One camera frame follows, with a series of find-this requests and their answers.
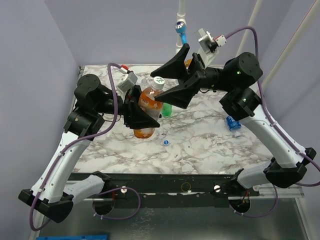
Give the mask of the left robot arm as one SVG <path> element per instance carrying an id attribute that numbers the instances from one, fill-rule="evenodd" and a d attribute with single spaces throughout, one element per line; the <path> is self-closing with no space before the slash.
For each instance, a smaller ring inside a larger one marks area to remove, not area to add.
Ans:
<path id="1" fill-rule="evenodd" d="M 140 109 L 140 86 L 137 76 L 128 71 L 112 88 L 102 85 L 98 76 L 79 78 L 74 95 L 75 108 L 64 125 L 60 143 L 47 168 L 30 189 L 23 189 L 19 200 L 48 219 L 61 223 L 78 202 L 98 195 L 107 197 L 116 185 L 105 173 L 96 171 L 84 180 L 67 187 L 69 176 L 82 153 L 98 136 L 104 114 L 121 115 L 130 129 L 158 128 L 159 123 Z"/>

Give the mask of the white blue bottle cap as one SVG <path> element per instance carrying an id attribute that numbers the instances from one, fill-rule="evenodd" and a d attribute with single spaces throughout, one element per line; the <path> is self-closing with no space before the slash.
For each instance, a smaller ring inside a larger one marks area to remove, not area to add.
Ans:
<path id="1" fill-rule="evenodd" d="M 168 140 L 166 140 L 166 139 L 162 143 L 163 143 L 164 146 L 168 146 L 170 144 L 170 142 Z"/>

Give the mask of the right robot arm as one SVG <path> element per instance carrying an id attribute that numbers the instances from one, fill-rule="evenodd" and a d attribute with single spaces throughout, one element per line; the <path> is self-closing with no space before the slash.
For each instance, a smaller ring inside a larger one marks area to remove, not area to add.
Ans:
<path id="1" fill-rule="evenodd" d="M 190 65 L 185 66 L 189 49 L 184 44 L 172 59 L 151 73 L 152 77 L 178 81 L 178 85 L 155 99 L 186 109 L 201 89 L 225 92 L 219 101 L 223 110 L 247 127 L 272 154 L 268 163 L 236 172 L 229 184 L 234 195 L 241 196 L 249 188 L 267 183 L 283 189 L 299 184 L 316 151 L 290 137 L 268 114 L 261 95 L 252 90 L 251 86 L 263 75 L 257 57 L 243 52 L 219 69 L 205 66 L 201 56 L 194 53 Z"/>

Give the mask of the orange plastic bottle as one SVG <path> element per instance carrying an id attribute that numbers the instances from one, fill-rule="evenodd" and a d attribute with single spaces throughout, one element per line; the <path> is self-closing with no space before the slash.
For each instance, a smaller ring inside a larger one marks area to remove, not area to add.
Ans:
<path id="1" fill-rule="evenodd" d="M 138 105 L 140 106 L 140 108 L 156 121 L 160 116 L 161 110 L 163 108 L 163 103 L 160 101 L 156 101 L 155 96 L 159 95 L 162 92 L 163 86 L 149 86 L 142 91 L 138 101 Z M 137 138 L 147 139 L 153 135 L 155 130 L 155 127 L 134 129 L 133 133 Z"/>

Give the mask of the blue label plastic bottle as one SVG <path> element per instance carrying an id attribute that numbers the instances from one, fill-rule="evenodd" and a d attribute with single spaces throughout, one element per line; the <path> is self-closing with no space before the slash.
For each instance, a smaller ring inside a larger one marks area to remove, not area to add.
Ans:
<path id="1" fill-rule="evenodd" d="M 226 117 L 226 124 L 235 138 L 241 136 L 242 125 L 239 121 L 234 120 L 230 115 Z"/>

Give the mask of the white green bottle cap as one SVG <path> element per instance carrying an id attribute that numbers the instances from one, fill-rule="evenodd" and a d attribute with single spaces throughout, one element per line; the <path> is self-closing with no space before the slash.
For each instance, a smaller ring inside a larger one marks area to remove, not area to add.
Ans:
<path id="1" fill-rule="evenodd" d="M 151 87 L 155 90 L 155 91 L 160 91 L 163 89 L 165 85 L 165 79 L 160 77 L 160 76 L 155 76 L 151 82 Z"/>

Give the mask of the green plastic bottle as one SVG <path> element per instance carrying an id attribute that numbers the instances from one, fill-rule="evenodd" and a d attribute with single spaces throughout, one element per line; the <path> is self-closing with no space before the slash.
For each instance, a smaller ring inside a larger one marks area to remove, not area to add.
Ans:
<path id="1" fill-rule="evenodd" d="M 164 103 L 161 110 L 161 116 L 168 118 L 172 115 L 173 106 L 169 103 Z"/>

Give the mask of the clear plastic bottle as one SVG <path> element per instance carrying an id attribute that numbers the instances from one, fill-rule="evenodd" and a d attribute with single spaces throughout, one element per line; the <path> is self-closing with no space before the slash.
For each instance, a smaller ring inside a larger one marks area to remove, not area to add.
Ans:
<path id="1" fill-rule="evenodd" d="M 148 84 L 148 80 L 147 79 L 142 79 L 141 80 L 141 85 L 142 86 L 146 86 Z"/>

